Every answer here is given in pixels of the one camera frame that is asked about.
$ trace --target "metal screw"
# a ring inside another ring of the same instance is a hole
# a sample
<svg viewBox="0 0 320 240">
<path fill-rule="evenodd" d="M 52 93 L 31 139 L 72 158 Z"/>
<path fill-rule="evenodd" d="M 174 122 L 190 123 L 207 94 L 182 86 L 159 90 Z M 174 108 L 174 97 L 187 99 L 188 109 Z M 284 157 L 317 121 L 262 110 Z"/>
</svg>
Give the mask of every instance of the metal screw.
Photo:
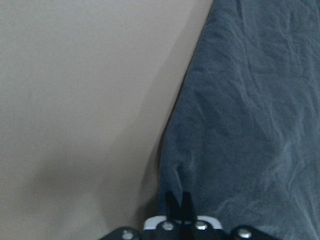
<svg viewBox="0 0 320 240">
<path fill-rule="evenodd" d="M 199 230 L 206 230 L 208 228 L 208 225 L 204 221 L 197 221 L 195 223 L 195 227 Z"/>
<path fill-rule="evenodd" d="M 129 230 L 124 230 L 122 234 L 122 239 L 123 240 L 131 240 L 134 238 L 134 234 Z"/>
<path fill-rule="evenodd" d="M 245 228 L 240 228 L 238 231 L 237 231 L 238 235 L 243 238 L 243 239 L 249 239 L 251 238 L 252 234 L 251 232 L 249 232 L 247 229 Z"/>
<path fill-rule="evenodd" d="M 169 221 L 165 221 L 163 224 L 162 224 L 162 228 L 166 231 L 171 231 L 172 229 L 174 229 L 174 225 L 169 222 Z"/>
</svg>

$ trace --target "screw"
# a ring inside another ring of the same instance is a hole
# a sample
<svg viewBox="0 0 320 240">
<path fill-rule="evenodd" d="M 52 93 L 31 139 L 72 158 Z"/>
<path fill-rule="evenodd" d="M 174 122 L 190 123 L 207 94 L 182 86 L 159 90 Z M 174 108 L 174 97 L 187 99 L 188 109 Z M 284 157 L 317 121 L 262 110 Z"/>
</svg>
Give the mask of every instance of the screw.
<svg viewBox="0 0 320 240">
<path fill-rule="evenodd" d="M 124 230 L 122 234 L 122 239 L 123 240 L 131 240 L 134 238 L 134 234 L 129 230 Z"/>
<path fill-rule="evenodd" d="M 197 221 L 195 223 L 195 227 L 199 230 L 206 230 L 208 228 L 208 225 L 204 221 Z"/>
<path fill-rule="evenodd" d="M 243 238 L 243 239 L 249 239 L 251 238 L 252 234 L 251 232 L 249 232 L 247 229 L 245 228 L 240 228 L 238 231 L 237 231 L 238 235 Z"/>
<path fill-rule="evenodd" d="M 162 224 L 162 228 L 166 231 L 171 231 L 172 229 L 174 229 L 174 225 L 169 222 L 169 221 L 165 221 L 163 224 Z"/>
</svg>

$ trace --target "wrinkled cloth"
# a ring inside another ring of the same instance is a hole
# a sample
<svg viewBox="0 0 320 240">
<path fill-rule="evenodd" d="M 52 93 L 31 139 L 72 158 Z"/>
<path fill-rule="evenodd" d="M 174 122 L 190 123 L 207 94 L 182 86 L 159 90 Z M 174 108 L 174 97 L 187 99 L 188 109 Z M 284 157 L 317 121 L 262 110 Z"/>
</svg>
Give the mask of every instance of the wrinkled cloth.
<svg viewBox="0 0 320 240">
<path fill-rule="evenodd" d="M 320 240 L 320 1 L 215 0 L 166 129 L 165 192 L 225 231 Z"/>
</svg>

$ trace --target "blue blanket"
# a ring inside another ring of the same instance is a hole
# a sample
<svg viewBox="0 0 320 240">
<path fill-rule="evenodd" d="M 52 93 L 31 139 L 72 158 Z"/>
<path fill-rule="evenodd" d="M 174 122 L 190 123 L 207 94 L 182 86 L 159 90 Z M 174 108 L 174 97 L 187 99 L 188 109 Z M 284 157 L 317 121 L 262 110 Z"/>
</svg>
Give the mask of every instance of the blue blanket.
<svg viewBox="0 0 320 240">
<path fill-rule="evenodd" d="M 164 193 L 226 231 L 320 240 L 320 1 L 215 0 L 172 113 Z"/>
</svg>

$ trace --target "blue fabric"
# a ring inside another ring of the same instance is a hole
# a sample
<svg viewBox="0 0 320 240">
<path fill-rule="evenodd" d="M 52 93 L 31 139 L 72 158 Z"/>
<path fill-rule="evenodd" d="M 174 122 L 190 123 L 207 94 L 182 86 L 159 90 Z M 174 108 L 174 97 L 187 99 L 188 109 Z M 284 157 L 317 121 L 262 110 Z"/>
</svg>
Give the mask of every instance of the blue fabric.
<svg viewBox="0 0 320 240">
<path fill-rule="evenodd" d="M 320 1 L 215 0 L 160 163 L 226 231 L 320 240 Z"/>
</svg>

